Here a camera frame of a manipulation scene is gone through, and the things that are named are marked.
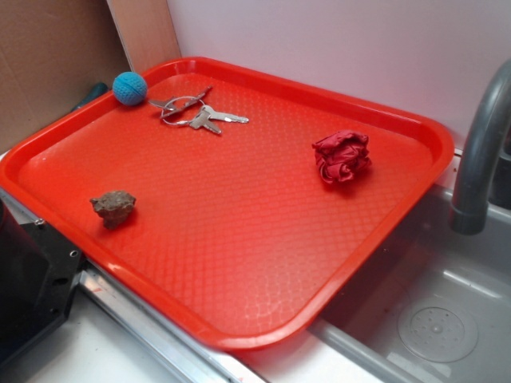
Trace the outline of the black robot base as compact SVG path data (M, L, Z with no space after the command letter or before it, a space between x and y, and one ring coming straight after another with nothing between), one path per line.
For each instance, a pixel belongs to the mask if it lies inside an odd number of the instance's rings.
M48 223L18 223L1 204L1 367L69 317L82 251Z

